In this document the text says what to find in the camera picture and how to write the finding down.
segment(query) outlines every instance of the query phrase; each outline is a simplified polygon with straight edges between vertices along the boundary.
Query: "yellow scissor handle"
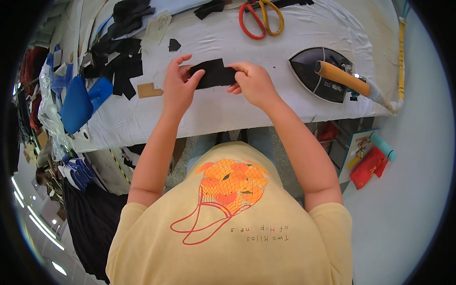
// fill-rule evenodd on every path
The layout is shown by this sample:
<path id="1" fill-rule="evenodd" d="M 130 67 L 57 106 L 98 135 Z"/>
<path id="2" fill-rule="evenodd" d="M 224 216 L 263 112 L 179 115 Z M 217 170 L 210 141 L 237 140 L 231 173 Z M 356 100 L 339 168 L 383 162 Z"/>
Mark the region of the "yellow scissor handle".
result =
<path id="1" fill-rule="evenodd" d="M 268 13 L 266 12 L 266 8 L 264 6 L 264 3 L 266 3 L 272 9 L 274 9 L 277 12 L 277 14 L 279 15 L 280 25 L 279 25 L 278 31 L 275 32 L 275 33 L 272 32 L 271 29 L 269 28 Z M 272 4 L 268 0 L 259 0 L 258 4 L 261 6 L 261 10 L 263 12 L 263 20 L 264 20 L 264 26 L 266 27 L 266 31 L 271 36 L 278 36 L 284 30 L 284 26 L 285 26 L 285 21 L 284 21 L 284 17 L 282 15 L 282 12 L 279 10 L 279 8 L 277 8 L 276 5 Z"/>

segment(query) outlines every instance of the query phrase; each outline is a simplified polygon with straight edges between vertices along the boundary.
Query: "yellow tape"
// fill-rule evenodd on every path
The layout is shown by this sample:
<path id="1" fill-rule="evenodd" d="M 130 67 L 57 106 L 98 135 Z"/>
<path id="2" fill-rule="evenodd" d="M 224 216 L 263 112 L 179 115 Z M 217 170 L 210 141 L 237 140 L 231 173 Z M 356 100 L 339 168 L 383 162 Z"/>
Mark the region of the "yellow tape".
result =
<path id="1" fill-rule="evenodd" d="M 399 98 L 404 99 L 404 32 L 405 19 L 399 19 Z"/>
<path id="2" fill-rule="evenodd" d="M 115 158 L 114 153 L 111 151 L 111 149 L 109 149 L 109 152 L 111 153 L 111 156 L 114 158 L 114 161 L 115 161 L 115 163 L 117 164 L 117 167 L 120 169 L 120 172 L 124 175 L 125 180 L 128 182 L 128 184 L 131 184 L 130 180 L 129 180 L 128 177 L 125 175 L 125 172 L 124 172 L 124 171 L 122 170 L 122 168 L 120 167 L 120 164 L 117 162 L 117 159 Z"/>

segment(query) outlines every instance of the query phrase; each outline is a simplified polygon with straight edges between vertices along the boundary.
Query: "red bag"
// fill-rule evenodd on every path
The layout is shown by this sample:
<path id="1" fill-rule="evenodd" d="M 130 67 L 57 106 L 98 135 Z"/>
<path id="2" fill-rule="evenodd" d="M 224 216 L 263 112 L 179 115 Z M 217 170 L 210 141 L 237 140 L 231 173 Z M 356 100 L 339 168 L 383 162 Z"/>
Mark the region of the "red bag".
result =
<path id="1" fill-rule="evenodd" d="M 388 159 L 385 159 L 385 155 L 377 147 L 374 147 L 350 173 L 350 180 L 359 190 L 366 185 L 374 173 L 380 178 L 387 163 Z"/>
<path id="2" fill-rule="evenodd" d="M 325 125 L 319 128 L 316 139 L 317 141 L 333 140 L 339 135 L 339 130 L 331 122 L 326 122 Z M 322 143 L 322 146 L 327 146 L 329 143 Z"/>

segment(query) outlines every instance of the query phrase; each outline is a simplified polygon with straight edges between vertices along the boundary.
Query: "white fabric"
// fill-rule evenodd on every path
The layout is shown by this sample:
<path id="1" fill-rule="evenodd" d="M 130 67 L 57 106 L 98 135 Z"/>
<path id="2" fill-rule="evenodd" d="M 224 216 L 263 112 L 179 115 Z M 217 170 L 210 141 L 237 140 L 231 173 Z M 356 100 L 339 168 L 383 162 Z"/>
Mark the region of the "white fabric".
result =
<path id="1" fill-rule="evenodd" d="M 132 78 L 131 82 L 135 89 L 138 84 L 150 82 L 156 88 L 163 88 L 170 60 L 180 54 L 193 53 L 188 64 L 223 58 L 225 65 L 251 61 L 264 66 L 278 93 L 303 122 L 391 115 L 383 106 L 362 96 L 358 97 L 358 101 L 346 98 L 344 104 L 319 99 L 295 79 L 288 67 L 288 58 L 298 50 L 328 47 L 352 61 L 354 72 L 374 80 L 387 98 L 397 97 L 399 25 L 396 20 L 388 22 L 393 28 L 378 28 L 395 18 L 391 2 L 381 1 L 381 9 L 366 10 L 365 7 L 372 6 L 371 0 L 340 1 L 349 2 L 350 10 L 356 11 L 367 25 L 373 27 L 369 37 L 377 43 L 375 49 L 380 55 L 377 55 L 376 61 L 372 59 L 371 42 L 358 20 L 332 0 L 317 0 L 314 5 L 280 9 L 285 18 L 284 31 L 277 37 L 268 35 L 261 41 L 252 40 L 242 32 L 238 9 L 212 13 L 204 20 L 199 20 L 192 11 L 177 15 L 173 17 L 160 46 L 142 41 L 144 75 Z M 276 30 L 277 15 L 270 10 L 268 16 L 271 29 Z M 245 15 L 244 22 L 252 33 L 261 33 L 251 15 Z M 392 34 L 388 34 L 389 38 L 382 38 L 383 33 L 379 29 L 391 30 Z M 180 42 L 182 46 L 179 51 L 168 51 L 170 38 Z M 377 77 L 376 70 L 381 72 Z M 226 87 L 197 90 L 193 104 L 179 125 L 177 137 L 272 125 L 269 118 L 260 109 L 250 105 L 242 95 L 227 94 L 225 90 Z M 134 96 L 129 101 L 125 96 L 111 95 L 88 122 L 92 138 L 89 141 L 74 140 L 75 150 L 86 152 L 145 143 L 162 108 L 162 97 L 139 99 Z"/>

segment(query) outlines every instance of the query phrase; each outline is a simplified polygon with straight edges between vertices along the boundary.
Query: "hand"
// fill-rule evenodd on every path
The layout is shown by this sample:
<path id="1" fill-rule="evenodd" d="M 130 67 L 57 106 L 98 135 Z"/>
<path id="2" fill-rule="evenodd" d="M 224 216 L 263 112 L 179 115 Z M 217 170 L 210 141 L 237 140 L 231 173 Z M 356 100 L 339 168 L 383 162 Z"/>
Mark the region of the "hand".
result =
<path id="1" fill-rule="evenodd" d="M 191 57 L 191 54 L 179 56 L 168 66 L 164 86 L 163 113 L 182 118 L 192 104 L 193 93 L 205 71 L 200 69 L 190 77 L 188 70 L 192 65 L 179 66 Z"/>
<path id="2" fill-rule="evenodd" d="M 227 92 L 233 94 L 242 92 L 247 101 L 263 111 L 278 99 L 281 100 L 264 67 L 251 62 L 236 62 L 229 67 L 238 72 L 234 76 L 236 83 L 228 87 Z"/>

